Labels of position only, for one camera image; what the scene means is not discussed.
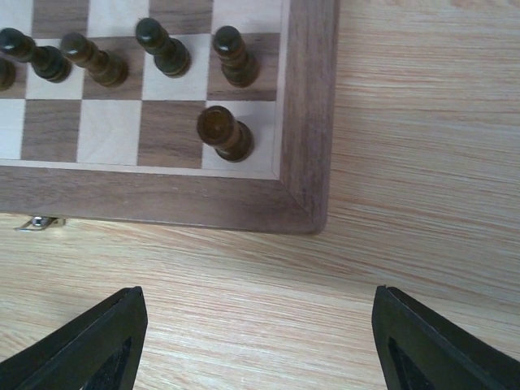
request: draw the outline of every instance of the chess piece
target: chess piece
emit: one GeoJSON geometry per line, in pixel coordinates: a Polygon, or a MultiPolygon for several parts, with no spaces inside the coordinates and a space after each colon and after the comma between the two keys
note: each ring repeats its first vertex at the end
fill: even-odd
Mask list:
{"type": "Polygon", "coordinates": [[[178,39],[171,38],[157,20],[142,19],[136,26],[136,39],[154,56],[155,66],[166,76],[181,77],[188,72],[192,62],[188,49],[178,39]]]}
{"type": "Polygon", "coordinates": [[[11,61],[0,58],[0,91],[9,89],[16,78],[16,68],[11,61]]]}
{"type": "Polygon", "coordinates": [[[260,72],[257,59],[247,50],[238,30],[232,26],[220,28],[213,38],[213,49],[222,62],[222,73],[237,88],[250,86],[260,72]]]}
{"type": "Polygon", "coordinates": [[[128,64],[110,51],[99,50],[94,42],[78,32],[70,32],[62,39],[60,49],[78,67],[84,67],[98,84],[114,88],[128,77],[128,64]]]}
{"type": "Polygon", "coordinates": [[[197,132],[205,144],[232,163],[244,161],[254,148],[251,130],[221,106],[212,106],[200,114],[197,132]]]}
{"type": "Polygon", "coordinates": [[[37,46],[31,37],[14,28],[0,32],[0,50],[20,63],[31,63],[34,72],[42,79],[61,83],[71,74],[69,63],[53,46],[37,46]]]}

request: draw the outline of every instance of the chessboard border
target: chessboard border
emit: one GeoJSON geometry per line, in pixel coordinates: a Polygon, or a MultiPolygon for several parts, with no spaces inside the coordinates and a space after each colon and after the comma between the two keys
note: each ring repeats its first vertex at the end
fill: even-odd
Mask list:
{"type": "Polygon", "coordinates": [[[278,180],[5,166],[0,167],[0,211],[321,232],[327,222],[339,14],[339,0],[291,2],[278,180]]]}

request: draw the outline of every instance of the chess pawn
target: chess pawn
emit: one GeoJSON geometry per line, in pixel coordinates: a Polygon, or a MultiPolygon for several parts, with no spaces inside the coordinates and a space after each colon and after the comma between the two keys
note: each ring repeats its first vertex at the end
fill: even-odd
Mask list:
{"type": "Polygon", "coordinates": [[[84,67],[98,84],[114,88],[128,77],[128,64],[117,54],[99,50],[94,42],[78,32],[63,37],[60,49],[78,67],[84,67]]]}
{"type": "Polygon", "coordinates": [[[251,130],[221,106],[207,108],[199,115],[197,132],[205,144],[231,163],[244,161],[254,148],[251,130]]]}
{"type": "Polygon", "coordinates": [[[178,39],[171,38],[157,20],[142,19],[136,26],[136,39],[154,56],[155,66],[164,75],[181,77],[188,72],[192,62],[188,49],[178,39]]]}
{"type": "Polygon", "coordinates": [[[53,46],[37,46],[31,37],[14,28],[0,32],[0,50],[20,63],[31,63],[34,72],[42,79],[61,83],[71,74],[69,63],[53,46]]]}
{"type": "Polygon", "coordinates": [[[232,26],[220,28],[213,38],[213,49],[222,63],[222,73],[237,88],[250,86],[260,72],[257,59],[247,50],[238,30],[232,26]]]}
{"type": "Polygon", "coordinates": [[[9,89],[16,78],[16,68],[4,58],[0,58],[0,91],[9,89]]]}

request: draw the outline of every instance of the metal latch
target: metal latch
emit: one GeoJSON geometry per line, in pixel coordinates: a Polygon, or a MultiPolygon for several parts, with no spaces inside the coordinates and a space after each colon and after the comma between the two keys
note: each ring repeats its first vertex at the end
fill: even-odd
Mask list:
{"type": "Polygon", "coordinates": [[[32,217],[22,226],[17,227],[17,232],[43,232],[48,228],[62,228],[65,226],[65,218],[32,217]]]}

